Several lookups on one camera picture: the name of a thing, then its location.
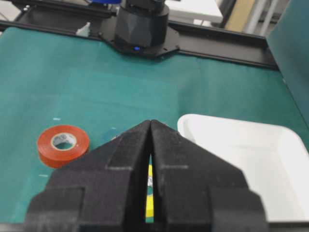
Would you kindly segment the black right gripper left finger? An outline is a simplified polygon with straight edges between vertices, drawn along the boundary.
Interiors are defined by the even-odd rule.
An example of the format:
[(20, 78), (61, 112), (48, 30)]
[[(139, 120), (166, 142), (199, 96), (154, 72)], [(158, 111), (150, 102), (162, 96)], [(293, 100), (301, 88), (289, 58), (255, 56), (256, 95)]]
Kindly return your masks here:
[(124, 232), (145, 223), (151, 122), (52, 172), (32, 198), (27, 232)]

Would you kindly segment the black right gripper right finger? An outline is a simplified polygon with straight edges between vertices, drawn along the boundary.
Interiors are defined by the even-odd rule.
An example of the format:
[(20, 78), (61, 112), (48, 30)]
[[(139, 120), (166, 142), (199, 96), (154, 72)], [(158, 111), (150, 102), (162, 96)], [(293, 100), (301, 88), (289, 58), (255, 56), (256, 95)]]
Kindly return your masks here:
[(154, 219), (167, 232), (267, 232), (265, 210), (236, 166), (152, 120)]

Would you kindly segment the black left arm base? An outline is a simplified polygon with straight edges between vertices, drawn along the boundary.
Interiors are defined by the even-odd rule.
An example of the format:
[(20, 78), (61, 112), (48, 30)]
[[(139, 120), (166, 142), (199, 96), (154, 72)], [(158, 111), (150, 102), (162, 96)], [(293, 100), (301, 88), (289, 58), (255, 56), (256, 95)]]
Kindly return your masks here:
[(118, 13), (102, 21), (98, 35), (124, 54), (155, 58), (180, 49), (164, 0), (122, 0)]

